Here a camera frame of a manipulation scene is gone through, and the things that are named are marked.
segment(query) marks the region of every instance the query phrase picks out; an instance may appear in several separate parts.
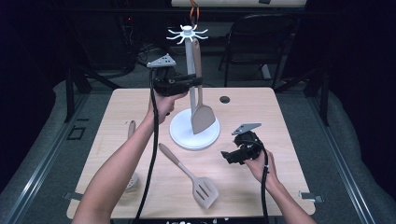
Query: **chair backrest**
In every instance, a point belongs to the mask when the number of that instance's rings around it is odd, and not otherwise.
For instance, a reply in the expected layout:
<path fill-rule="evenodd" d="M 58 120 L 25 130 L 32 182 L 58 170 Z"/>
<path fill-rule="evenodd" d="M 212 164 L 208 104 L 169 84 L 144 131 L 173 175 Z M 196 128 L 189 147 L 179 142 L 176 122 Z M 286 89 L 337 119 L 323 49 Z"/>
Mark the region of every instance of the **chair backrest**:
<path fill-rule="evenodd" d="M 297 20 L 284 14 L 251 14 L 238 19 L 229 33 L 229 40 L 235 36 L 259 36 L 291 34 Z"/>

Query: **spatula head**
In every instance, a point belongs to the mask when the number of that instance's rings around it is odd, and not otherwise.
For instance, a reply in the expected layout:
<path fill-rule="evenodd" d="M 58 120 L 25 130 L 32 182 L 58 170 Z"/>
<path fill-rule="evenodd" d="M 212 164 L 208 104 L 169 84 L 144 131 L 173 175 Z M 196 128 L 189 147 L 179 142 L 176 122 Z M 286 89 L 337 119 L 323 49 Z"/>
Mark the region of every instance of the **spatula head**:
<path fill-rule="evenodd" d="M 216 121 L 212 108 L 207 105 L 198 105 L 191 116 L 192 132 L 198 134 L 206 130 Z"/>
<path fill-rule="evenodd" d="M 219 191 L 211 179 L 197 177 L 193 181 L 192 195 L 198 204 L 207 209 L 219 197 Z"/>

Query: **person's right arm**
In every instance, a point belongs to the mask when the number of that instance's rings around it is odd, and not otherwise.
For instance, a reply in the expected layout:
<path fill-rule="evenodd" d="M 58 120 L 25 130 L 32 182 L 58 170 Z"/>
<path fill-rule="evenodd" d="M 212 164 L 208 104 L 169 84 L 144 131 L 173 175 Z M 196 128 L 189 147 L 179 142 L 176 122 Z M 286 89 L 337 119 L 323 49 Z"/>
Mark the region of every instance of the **person's right arm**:
<path fill-rule="evenodd" d="M 289 192 L 285 189 L 283 184 L 279 181 L 276 175 L 276 167 L 274 162 L 274 156 L 272 152 L 267 150 L 268 154 L 268 174 L 265 181 L 265 188 L 268 193 L 271 194 L 273 199 L 275 200 L 277 206 L 280 209 L 283 217 L 285 218 L 287 223 L 302 223 L 302 224 L 310 224 L 316 223 L 315 220 L 309 216 L 305 210 L 294 201 Z M 259 158 L 256 160 L 247 160 L 244 163 L 250 169 L 251 173 L 253 173 L 254 177 L 257 180 L 262 182 L 262 172 L 264 170 L 264 161 L 265 156 L 264 153 L 261 152 Z"/>

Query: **wooden table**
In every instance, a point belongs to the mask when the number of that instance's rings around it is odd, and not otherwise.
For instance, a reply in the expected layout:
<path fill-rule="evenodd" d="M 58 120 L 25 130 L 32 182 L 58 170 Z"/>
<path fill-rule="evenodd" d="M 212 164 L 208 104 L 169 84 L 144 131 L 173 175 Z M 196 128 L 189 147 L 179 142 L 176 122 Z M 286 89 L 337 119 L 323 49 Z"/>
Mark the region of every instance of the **wooden table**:
<path fill-rule="evenodd" d="M 221 96 L 228 96 L 230 103 L 222 103 L 219 100 Z M 148 101 L 148 89 L 113 92 L 76 192 L 84 192 L 99 167 L 126 140 L 129 122 L 133 119 L 137 125 L 140 124 L 147 112 Z M 189 96 L 176 102 L 175 111 L 160 126 L 159 143 L 168 146 L 195 175 L 211 178 L 219 189 L 219 197 L 209 209 L 200 207 L 192 197 L 190 179 L 158 150 L 142 218 L 261 217 L 260 183 L 246 165 L 229 164 L 220 154 L 221 151 L 237 149 L 231 133 L 239 125 L 258 122 L 262 126 L 252 131 L 274 153 L 279 179 L 308 214 L 315 212 L 313 203 L 298 196 L 299 190 L 309 192 L 309 189 L 272 89 L 204 88 L 204 104 L 212 107 L 221 128 L 219 138 L 212 146 L 190 151 L 179 147 L 170 137 L 169 124 L 179 111 L 189 108 Z M 152 140 L 151 137 L 135 171 L 139 180 L 133 186 L 134 190 L 121 197 L 113 218 L 134 218 L 146 184 Z M 269 216 L 281 216 L 268 193 L 266 201 Z M 78 201 L 72 200 L 67 210 L 68 217 L 73 218 L 77 206 Z"/>
<path fill-rule="evenodd" d="M 199 7 L 305 7 L 306 0 L 271 0 L 270 4 L 259 0 L 195 0 Z M 172 0 L 172 7 L 191 7 L 190 1 Z"/>

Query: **human arm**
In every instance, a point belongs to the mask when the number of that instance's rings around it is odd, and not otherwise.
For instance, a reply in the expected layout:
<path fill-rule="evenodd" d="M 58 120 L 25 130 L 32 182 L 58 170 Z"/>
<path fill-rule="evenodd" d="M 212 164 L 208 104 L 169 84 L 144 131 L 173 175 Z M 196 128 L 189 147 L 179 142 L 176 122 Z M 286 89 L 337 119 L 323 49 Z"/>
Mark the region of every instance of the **human arm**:
<path fill-rule="evenodd" d="M 268 193 L 273 197 L 277 206 L 280 209 L 283 217 L 286 220 L 286 223 L 302 223 L 302 224 L 310 224 L 316 223 L 315 220 L 309 216 L 305 210 L 294 201 L 289 192 L 283 186 L 283 184 L 279 181 L 276 174 L 276 166 L 274 161 L 274 155 L 270 151 L 266 151 L 268 155 L 268 174 L 265 181 L 265 188 Z M 250 169 L 253 176 L 256 177 L 257 180 L 262 182 L 262 172 L 264 169 L 264 161 L 265 156 L 264 153 L 261 152 L 260 156 L 256 160 L 247 160 L 244 163 Z"/>
<path fill-rule="evenodd" d="M 155 93 L 159 123 L 174 110 L 175 100 L 187 93 L 162 97 Z M 148 112 L 134 134 L 122 144 L 93 176 L 78 205 L 73 223 L 106 223 L 124 192 L 128 181 L 154 132 L 154 113 L 151 100 Z"/>

